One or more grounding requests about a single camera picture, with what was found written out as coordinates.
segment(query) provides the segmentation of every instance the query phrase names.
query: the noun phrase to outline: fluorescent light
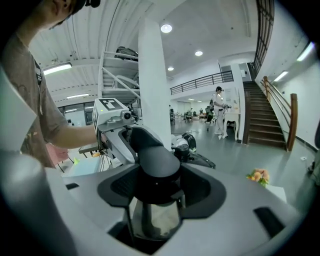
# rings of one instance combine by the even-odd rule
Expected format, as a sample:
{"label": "fluorescent light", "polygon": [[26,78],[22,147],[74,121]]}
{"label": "fluorescent light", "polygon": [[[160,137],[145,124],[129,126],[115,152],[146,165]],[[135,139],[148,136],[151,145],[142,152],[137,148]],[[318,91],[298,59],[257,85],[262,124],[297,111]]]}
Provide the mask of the fluorescent light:
{"label": "fluorescent light", "polygon": [[274,82],[279,81],[281,78],[283,78],[286,74],[288,74],[288,71],[282,71],[282,73],[276,78],[274,79]]}
{"label": "fluorescent light", "polygon": [[195,56],[201,56],[202,54],[204,54],[202,51],[198,50],[195,52]]}
{"label": "fluorescent light", "polygon": [[303,53],[299,56],[299,58],[297,59],[298,62],[302,62],[307,55],[311,52],[311,50],[314,47],[314,43],[310,42],[309,45],[307,46],[307,48],[305,48],[305,50],[303,51]]}
{"label": "fluorescent light", "polygon": [[66,64],[62,64],[59,66],[48,68],[48,69],[44,70],[43,73],[44,73],[44,75],[48,75],[48,74],[51,74],[51,73],[54,73],[57,71],[67,70],[67,69],[71,69],[71,68],[72,68],[71,63],[66,63]]}
{"label": "fluorescent light", "polygon": [[169,24],[164,24],[164,25],[161,27],[161,31],[162,31],[163,33],[169,33],[169,32],[171,32],[171,30],[172,30],[172,26],[169,25]]}
{"label": "fluorescent light", "polygon": [[72,112],[72,111],[76,111],[76,110],[77,110],[77,109],[74,108],[74,109],[66,110],[65,112],[67,113],[67,112]]}
{"label": "fluorescent light", "polygon": [[85,97],[85,96],[89,96],[89,94],[88,94],[88,93],[86,93],[86,94],[79,94],[79,95],[69,96],[69,97],[66,97],[66,98],[67,98],[67,99],[72,99],[72,98]]}

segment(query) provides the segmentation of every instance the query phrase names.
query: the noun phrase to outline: table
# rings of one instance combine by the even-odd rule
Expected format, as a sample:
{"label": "table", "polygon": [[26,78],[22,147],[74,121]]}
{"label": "table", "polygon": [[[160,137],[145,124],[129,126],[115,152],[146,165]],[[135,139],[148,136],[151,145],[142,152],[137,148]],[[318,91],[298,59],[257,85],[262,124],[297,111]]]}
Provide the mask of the table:
{"label": "table", "polygon": [[92,154],[93,154],[92,152],[97,151],[97,150],[99,150],[99,145],[98,145],[98,142],[95,142],[95,143],[80,147],[78,152],[79,152],[79,154],[83,154],[85,156],[85,158],[87,158],[85,153],[90,152],[90,154],[92,156]]}
{"label": "table", "polygon": [[240,116],[240,113],[237,113],[237,112],[225,112],[224,113],[224,133],[223,133],[223,136],[222,136],[223,139],[228,136],[228,134],[227,134],[227,123],[228,123],[228,121],[235,123],[234,139],[235,140],[238,139],[239,116]]}

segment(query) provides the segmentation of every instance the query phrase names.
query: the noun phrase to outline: person in white clothes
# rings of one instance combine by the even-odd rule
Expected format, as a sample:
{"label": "person in white clothes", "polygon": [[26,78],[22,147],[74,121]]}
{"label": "person in white clothes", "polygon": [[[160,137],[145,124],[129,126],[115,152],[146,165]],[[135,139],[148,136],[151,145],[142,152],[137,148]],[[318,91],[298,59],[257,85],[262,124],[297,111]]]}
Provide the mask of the person in white clothes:
{"label": "person in white clothes", "polygon": [[223,105],[223,98],[221,97],[221,92],[222,88],[218,86],[215,89],[215,93],[212,95],[212,101],[214,105],[214,113],[215,113],[215,118],[216,118],[216,123],[215,123],[215,130],[214,134],[219,135],[219,139],[224,134],[224,113],[225,113],[225,108]]}

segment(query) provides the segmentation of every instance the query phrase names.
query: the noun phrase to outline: gray floor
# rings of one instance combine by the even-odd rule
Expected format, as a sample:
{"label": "gray floor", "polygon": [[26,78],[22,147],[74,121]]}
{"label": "gray floor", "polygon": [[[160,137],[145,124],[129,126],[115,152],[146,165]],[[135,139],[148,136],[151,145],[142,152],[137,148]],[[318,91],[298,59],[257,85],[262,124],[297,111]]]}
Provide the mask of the gray floor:
{"label": "gray floor", "polygon": [[289,204],[301,212],[308,211],[316,191],[312,177],[306,174],[306,167],[315,158],[312,150],[298,140],[292,152],[254,143],[240,144],[235,142],[233,129],[227,130],[229,137],[219,140],[214,128],[215,125],[211,124],[207,132],[203,121],[177,121],[171,126],[171,132],[179,135],[192,131],[196,152],[213,161],[218,171],[245,179],[254,168],[267,169],[269,184],[283,187]]}

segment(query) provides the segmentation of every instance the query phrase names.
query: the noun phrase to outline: man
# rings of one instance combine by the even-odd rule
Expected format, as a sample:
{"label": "man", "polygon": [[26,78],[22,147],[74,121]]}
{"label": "man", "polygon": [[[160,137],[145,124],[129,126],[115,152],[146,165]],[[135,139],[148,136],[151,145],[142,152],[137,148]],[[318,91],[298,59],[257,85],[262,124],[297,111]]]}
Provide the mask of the man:
{"label": "man", "polygon": [[1,62],[8,79],[28,106],[37,114],[21,152],[37,158],[45,167],[54,165],[46,142],[60,148],[78,148],[97,141],[94,127],[69,126],[57,109],[46,85],[43,71],[28,50],[35,35],[60,25],[77,13],[86,0],[43,0],[8,41]]}
{"label": "man", "polygon": [[225,113],[221,92],[222,92],[222,88],[218,86],[215,89],[215,93],[212,95],[214,113],[216,118],[214,134],[219,135],[219,140],[222,138],[224,133],[224,113]]}

